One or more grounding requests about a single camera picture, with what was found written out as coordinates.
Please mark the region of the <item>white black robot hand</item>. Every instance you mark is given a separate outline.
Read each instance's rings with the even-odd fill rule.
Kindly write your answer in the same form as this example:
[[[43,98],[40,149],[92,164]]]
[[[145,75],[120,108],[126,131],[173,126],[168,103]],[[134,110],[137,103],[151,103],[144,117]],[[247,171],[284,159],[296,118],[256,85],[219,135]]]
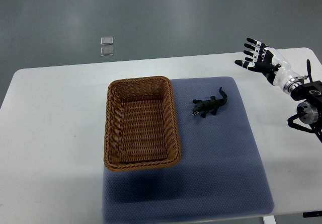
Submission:
[[[292,70],[290,63],[275,48],[252,38],[247,38],[244,47],[245,58],[235,60],[236,65],[262,73],[271,85],[279,86],[286,94],[304,84],[304,79]]]

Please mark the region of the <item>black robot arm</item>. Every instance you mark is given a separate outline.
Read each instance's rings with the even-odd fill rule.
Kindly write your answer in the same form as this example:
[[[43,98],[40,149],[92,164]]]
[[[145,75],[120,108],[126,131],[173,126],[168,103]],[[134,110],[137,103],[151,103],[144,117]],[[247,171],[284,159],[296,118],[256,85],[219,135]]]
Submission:
[[[298,86],[291,92],[291,98],[304,101],[297,105],[296,114],[288,118],[288,126],[314,133],[321,141],[321,81]]]

